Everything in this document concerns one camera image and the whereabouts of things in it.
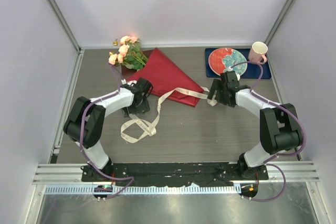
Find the cream ribbon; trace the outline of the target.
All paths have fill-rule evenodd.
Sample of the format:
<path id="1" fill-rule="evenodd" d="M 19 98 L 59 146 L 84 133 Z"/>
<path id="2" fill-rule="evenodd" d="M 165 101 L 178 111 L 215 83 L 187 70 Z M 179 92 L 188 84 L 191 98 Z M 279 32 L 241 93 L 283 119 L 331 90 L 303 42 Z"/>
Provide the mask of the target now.
<path id="1" fill-rule="evenodd" d="M 206 87 L 202 87 L 203 91 L 206 92 L 206 94 L 204 93 L 199 93 L 196 91 L 192 91 L 192 90 L 188 90 L 188 89 L 184 89 L 184 88 L 175 88 L 174 90 L 171 90 L 169 92 L 167 92 L 166 94 L 162 95 L 161 97 L 159 97 L 158 102 L 157 102 L 157 116 L 154 119 L 153 122 L 149 122 L 147 120 L 144 119 L 140 119 L 138 118 L 136 115 L 131 114 L 130 118 L 131 120 L 125 122 L 120 129 L 120 135 L 121 137 L 129 142 L 129 143 L 136 143 L 140 140 L 142 140 L 143 138 L 147 137 L 147 136 L 154 136 L 156 134 L 156 126 L 160 120 L 160 112 L 161 112 L 161 104 L 170 96 L 172 95 L 174 92 L 178 92 L 180 94 L 183 95 L 187 95 L 188 97 L 194 97 L 194 98 L 199 98 L 199 99 L 203 99 L 203 100 L 207 100 L 207 103 L 210 106 L 215 106 L 217 104 L 217 100 L 215 100 L 214 98 L 208 98 L 209 95 L 209 89 Z M 136 124 L 140 129 L 143 130 L 143 133 L 140 135 L 140 137 L 135 138 L 135 137 L 131 137 L 127 134 L 125 134 L 125 130 L 127 130 L 130 126 Z"/>

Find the dark red wrapping paper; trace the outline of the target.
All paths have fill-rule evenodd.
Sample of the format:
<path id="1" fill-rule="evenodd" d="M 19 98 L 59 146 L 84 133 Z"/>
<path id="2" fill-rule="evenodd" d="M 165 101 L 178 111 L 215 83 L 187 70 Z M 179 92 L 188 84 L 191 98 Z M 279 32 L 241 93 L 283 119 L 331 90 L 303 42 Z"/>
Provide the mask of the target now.
<path id="1" fill-rule="evenodd" d="M 138 80 L 143 78 L 153 85 L 152 94 L 158 97 L 174 90 L 183 88 L 194 92 L 202 93 L 203 88 L 182 71 L 170 58 L 160 49 L 144 51 L 148 57 L 145 67 L 139 71 L 121 68 L 122 75 L 128 80 Z"/>

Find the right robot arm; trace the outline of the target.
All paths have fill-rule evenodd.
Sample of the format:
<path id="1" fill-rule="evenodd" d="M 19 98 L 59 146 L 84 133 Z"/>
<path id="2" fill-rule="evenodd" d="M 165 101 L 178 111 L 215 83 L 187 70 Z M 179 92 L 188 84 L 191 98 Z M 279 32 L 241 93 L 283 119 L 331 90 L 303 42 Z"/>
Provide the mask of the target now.
<path id="1" fill-rule="evenodd" d="M 239 106 L 259 118 L 259 143 L 237 161 L 237 173 L 242 179 L 252 178 L 277 155 L 289 155 L 286 151 L 300 151 L 305 146 L 306 134 L 295 107 L 268 100 L 241 85 L 235 71 L 224 72 L 220 79 L 213 80 L 208 99 L 232 108 Z"/>

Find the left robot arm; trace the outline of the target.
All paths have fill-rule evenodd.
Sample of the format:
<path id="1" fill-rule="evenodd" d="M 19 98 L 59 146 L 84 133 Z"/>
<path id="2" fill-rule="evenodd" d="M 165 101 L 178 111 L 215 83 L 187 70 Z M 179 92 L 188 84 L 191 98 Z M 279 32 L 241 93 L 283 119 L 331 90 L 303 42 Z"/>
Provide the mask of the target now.
<path id="1" fill-rule="evenodd" d="M 123 110 L 127 116 L 150 110 L 147 101 L 153 85 L 146 79 L 124 82 L 117 90 L 98 98 L 79 97 L 66 119 L 63 132 L 78 146 L 98 180 L 105 182 L 113 173 L 111 158 L 100 143 L 105 118 Z"/>

